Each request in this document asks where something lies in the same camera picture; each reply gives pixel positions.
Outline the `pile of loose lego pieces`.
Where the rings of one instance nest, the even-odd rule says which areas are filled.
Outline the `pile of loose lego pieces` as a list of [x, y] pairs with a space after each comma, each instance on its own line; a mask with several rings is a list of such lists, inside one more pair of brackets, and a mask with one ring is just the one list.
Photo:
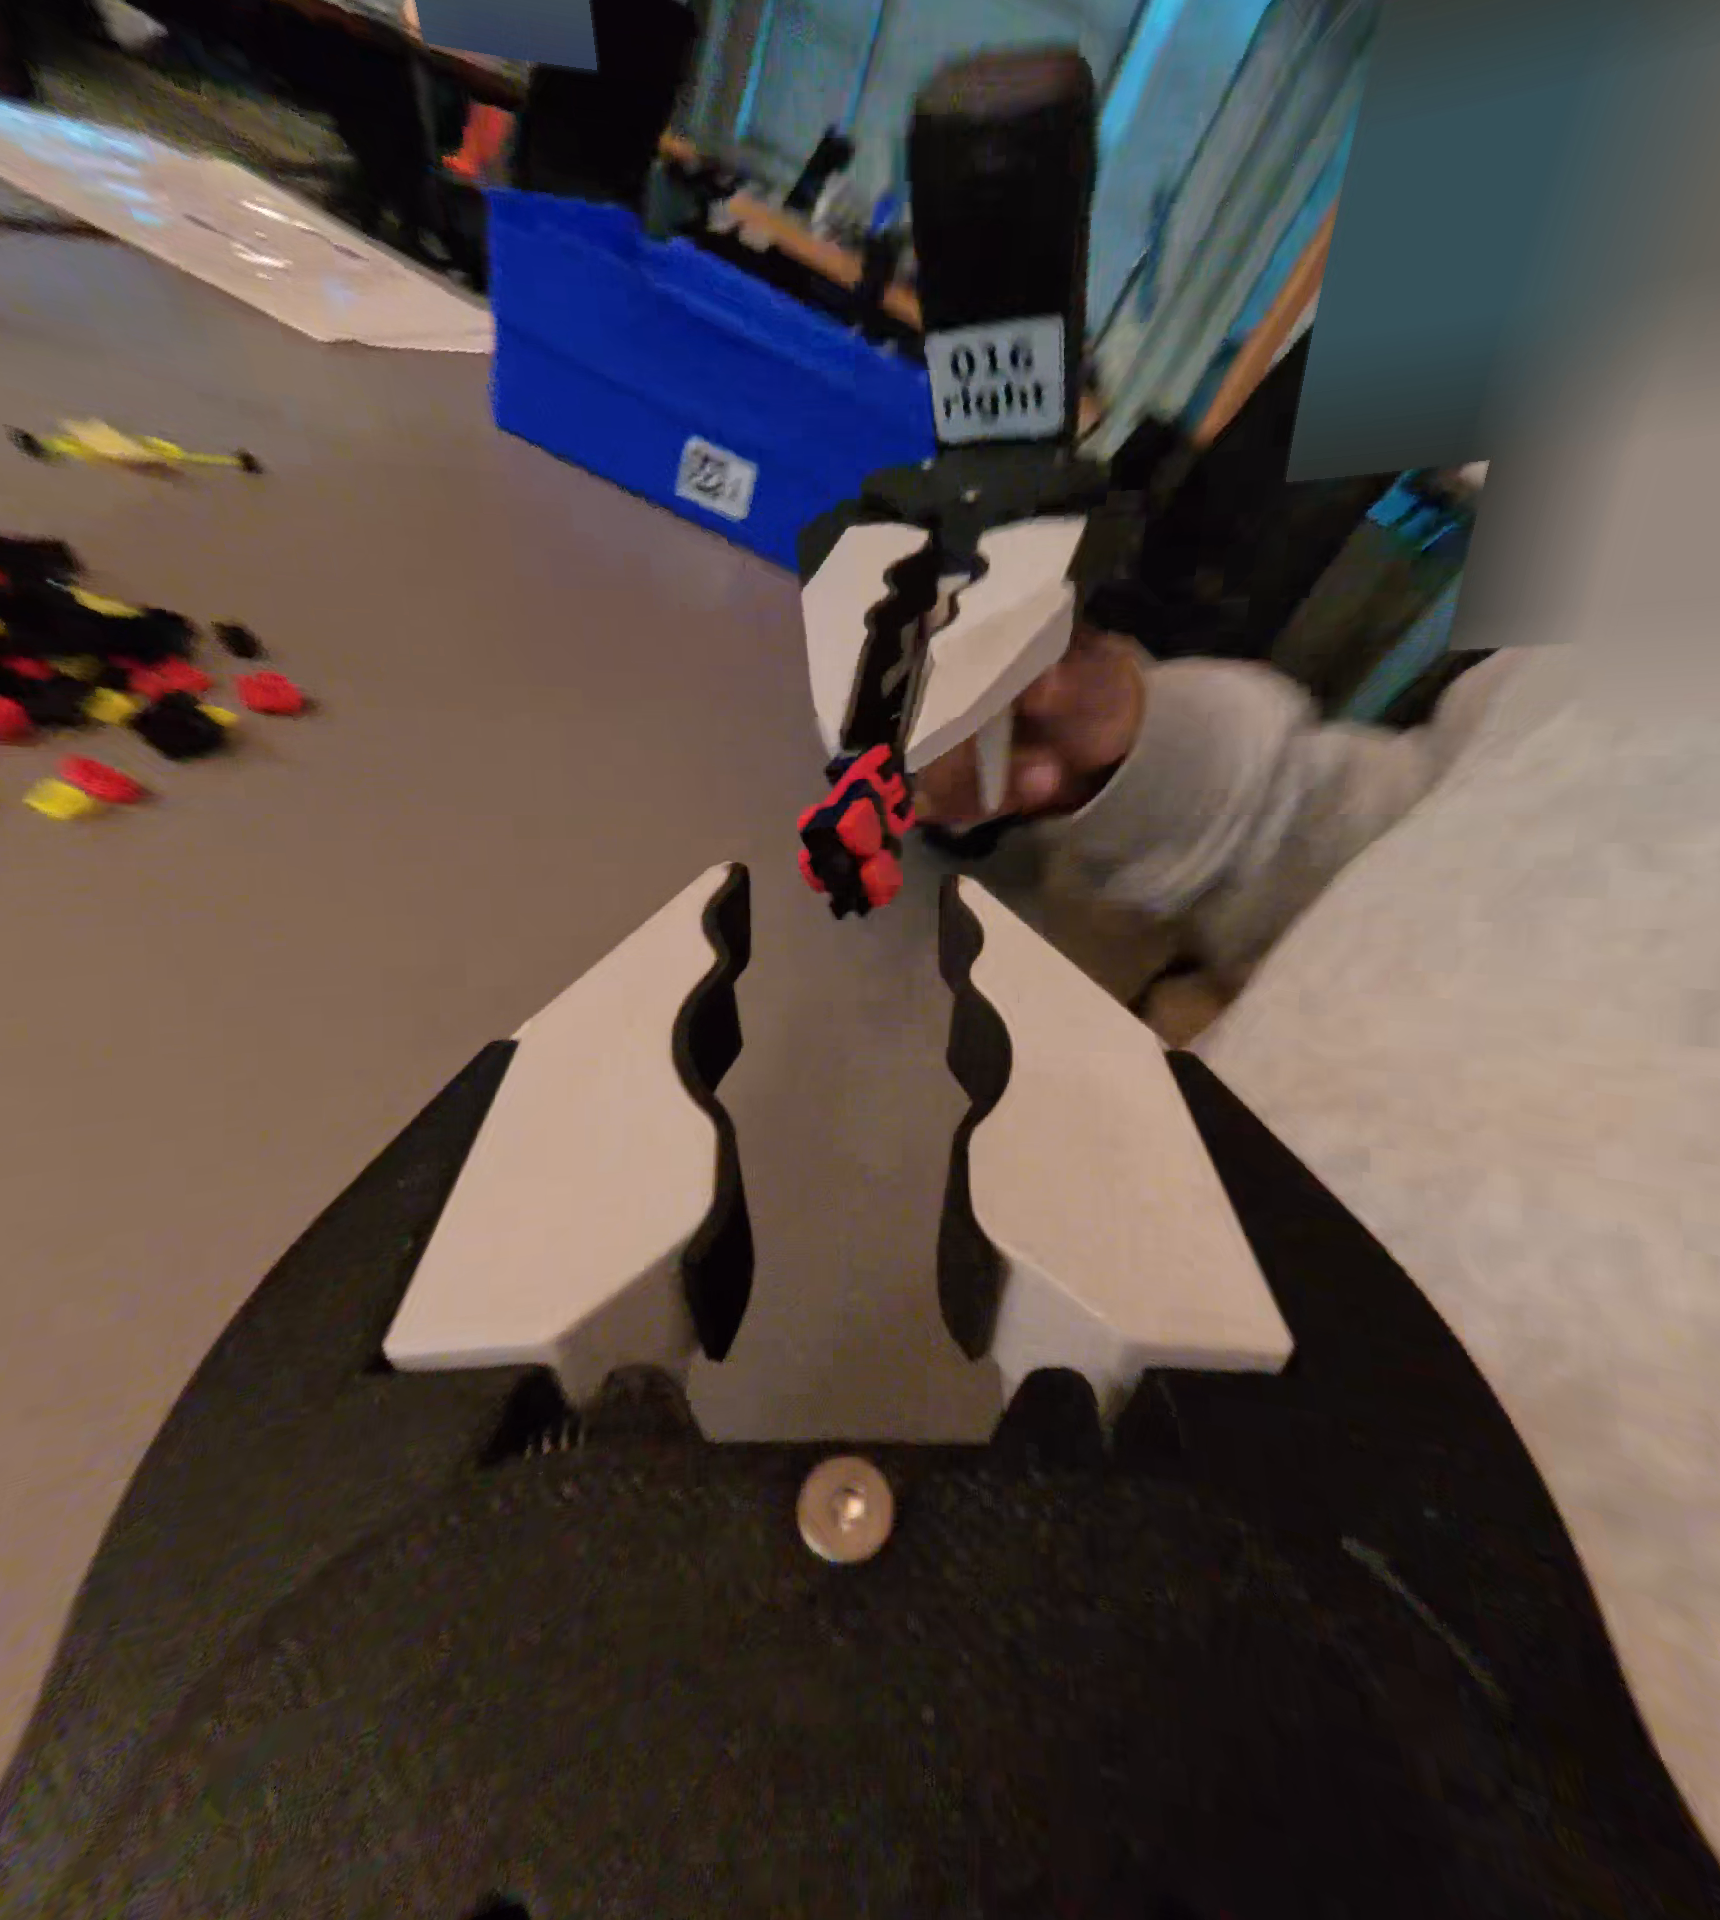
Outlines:
[[247, 721], [316, 711], [247, 625], [101, 592], [73, 545], [0, 528], [0, 750], [28, 767], [17, 803], [42, 823], [147, 810], [157, 779], [133, 757], [204, 765]]

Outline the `yellow and black lego strip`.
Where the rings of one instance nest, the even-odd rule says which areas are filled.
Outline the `yellow and black lego strip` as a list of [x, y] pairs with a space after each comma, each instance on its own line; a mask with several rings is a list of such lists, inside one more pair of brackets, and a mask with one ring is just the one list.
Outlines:
[[6, 428], [6, 435], [17, 453], [39, 463], [105, 467], [143, 475], [197, 470], [236, 472], [245, 478], [264, 475], [264, 467], [247, 450], [200, 453], [157, 435], [129, 435], [104, 418], [63, 418], [42, 432]]

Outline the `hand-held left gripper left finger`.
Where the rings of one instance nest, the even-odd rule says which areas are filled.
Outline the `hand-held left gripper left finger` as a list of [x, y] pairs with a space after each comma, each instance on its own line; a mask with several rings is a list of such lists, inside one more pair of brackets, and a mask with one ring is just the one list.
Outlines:
[[395, 1374], [539, 1367], [585, 1405], [617, 1370], [729, 1356], [753, 1250], [721, 1086], [747, 957], [750, 877], [721, 862], [515, 1031], [386, 1331]]

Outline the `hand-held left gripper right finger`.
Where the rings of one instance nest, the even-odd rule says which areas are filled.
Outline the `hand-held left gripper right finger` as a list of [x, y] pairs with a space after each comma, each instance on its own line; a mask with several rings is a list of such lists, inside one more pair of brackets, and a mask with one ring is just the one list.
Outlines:
[[1279, 1377], [1293, 1333], [1166, 1047], [969, 877], [938, 899], [948, 1148], [938, 1300], [1010, 1406], [1074, 1378], [1113, 1424], [1146, 1374]]

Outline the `person's right hand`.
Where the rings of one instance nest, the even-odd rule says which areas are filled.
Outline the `person's right hand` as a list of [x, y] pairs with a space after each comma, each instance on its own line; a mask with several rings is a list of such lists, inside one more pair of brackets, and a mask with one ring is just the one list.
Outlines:
[[1017, 701], [1010, 810], [1058, 817], [1091, 803], [1130, 757], [1141, 717], [1138, 651], [1077, 627], [1064, 658]]

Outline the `white flat board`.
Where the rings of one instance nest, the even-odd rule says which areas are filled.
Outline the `white flat board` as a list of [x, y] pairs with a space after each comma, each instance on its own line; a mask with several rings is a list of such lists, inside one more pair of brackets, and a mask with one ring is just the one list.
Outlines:
[[316, 344], [494, 348], [483, 299], [225, 158], [0, 104], [0, 185]]

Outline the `person's right forearm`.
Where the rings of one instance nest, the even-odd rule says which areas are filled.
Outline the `person's right forearm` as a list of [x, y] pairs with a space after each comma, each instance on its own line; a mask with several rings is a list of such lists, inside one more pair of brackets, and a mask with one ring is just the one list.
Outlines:
[[1394, 731], [1320, 717], [1301, 685], [1257, 662], [1138, 658], [1141, 728], [1091, 803], [1018, 817], [1010, 767], [1003, 802], [986, 803], [975, 753], [957, 747], [912, 777], [917, 820], [1018, 823], [1068, 904], [1174, 933], [1219, 972], [1253, 966], [1444, 781], [1508, 679], [1505, 658], [1476, 658], [1420, 726]]

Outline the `blue plastic bin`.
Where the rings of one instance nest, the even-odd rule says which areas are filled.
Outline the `blue plastic bin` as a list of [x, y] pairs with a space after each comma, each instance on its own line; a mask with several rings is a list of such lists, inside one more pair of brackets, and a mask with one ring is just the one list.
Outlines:
[[931, 456], [920, 366], [623, 207], [492, 186], [485, 255], [494, 424], [761, 560]]

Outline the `red and black lego assembly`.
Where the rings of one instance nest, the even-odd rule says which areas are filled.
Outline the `red and black lego assembly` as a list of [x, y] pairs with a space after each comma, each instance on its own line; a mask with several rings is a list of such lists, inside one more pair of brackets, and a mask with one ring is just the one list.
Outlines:
[[899, 899], [912, 792], [890, 746], [834, 757], [823, 802], [800, 810], [797, 874], [834, 920], [867, 918]]

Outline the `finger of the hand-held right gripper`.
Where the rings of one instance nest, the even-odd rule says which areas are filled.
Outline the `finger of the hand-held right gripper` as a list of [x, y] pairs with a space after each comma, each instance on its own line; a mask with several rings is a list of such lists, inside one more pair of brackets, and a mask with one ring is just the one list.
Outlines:
[[1072, 640], [1077, 546], [1077, 516], [1036, 516], [980, 535], [986, 569], [954, 594], [912, 685], [899, 740], [910, 777], [959, 746], [971, 747], [978, 777], [1007, 772], [1010, 711]]
[[940, 573], [931, 525], [864, 521], [846, 528], [800, 584], [806, 687], [828, 753], [943, 753], [924, 714], [943, 627]]

